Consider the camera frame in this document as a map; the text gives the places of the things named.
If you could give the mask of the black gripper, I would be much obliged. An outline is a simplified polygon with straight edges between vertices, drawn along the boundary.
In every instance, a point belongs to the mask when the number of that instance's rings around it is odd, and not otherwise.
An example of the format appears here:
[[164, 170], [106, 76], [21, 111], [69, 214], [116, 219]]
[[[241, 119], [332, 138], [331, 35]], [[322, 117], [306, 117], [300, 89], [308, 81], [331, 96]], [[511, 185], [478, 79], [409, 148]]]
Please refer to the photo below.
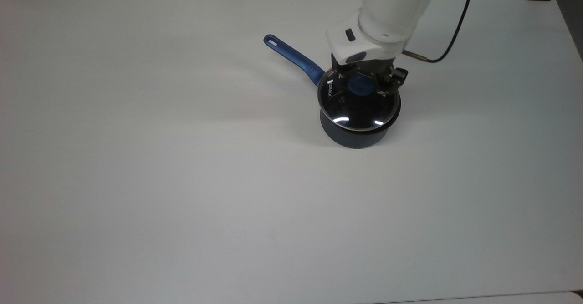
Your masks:
[[395, 68], [394, 61], [395, 58], [391, 58], [386, 60], [359, 60], [341, 64], [335, 55], [331, 54], [331, 82], [333, 86], [344, 86], [348, 78], [358, 72], [363, 72], [365, 76], [378, 75], [378, 94], [386, 97], [398, 91], [409, 73], [404, 68]]

